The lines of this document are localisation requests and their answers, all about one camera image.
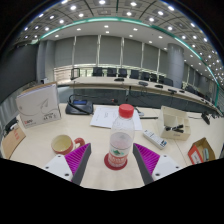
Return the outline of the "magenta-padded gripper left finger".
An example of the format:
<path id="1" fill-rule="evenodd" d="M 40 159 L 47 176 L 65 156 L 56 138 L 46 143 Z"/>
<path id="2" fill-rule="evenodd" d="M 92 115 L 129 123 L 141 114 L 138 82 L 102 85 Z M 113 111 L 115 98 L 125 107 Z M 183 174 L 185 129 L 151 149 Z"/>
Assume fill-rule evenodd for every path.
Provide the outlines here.
<path id="1" fill-rule="evenodd" d="M 76 185 L 80 185 L 90 155 L 91 144 L 88 143 L 67 155 L 56 155 L 43 169 Z"/>

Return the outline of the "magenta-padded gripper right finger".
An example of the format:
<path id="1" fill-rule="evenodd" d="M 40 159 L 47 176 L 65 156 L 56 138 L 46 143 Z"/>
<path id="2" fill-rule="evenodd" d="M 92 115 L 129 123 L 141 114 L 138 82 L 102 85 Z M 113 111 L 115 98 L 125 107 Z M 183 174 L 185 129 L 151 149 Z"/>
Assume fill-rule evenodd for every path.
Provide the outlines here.
<path id="1" fill-rule="evenodd" d="M 168 155 L 159 155 L 137 143 L 133 144 L 133 154 L 145 185 L 182 169 L 182 167 Z"/>

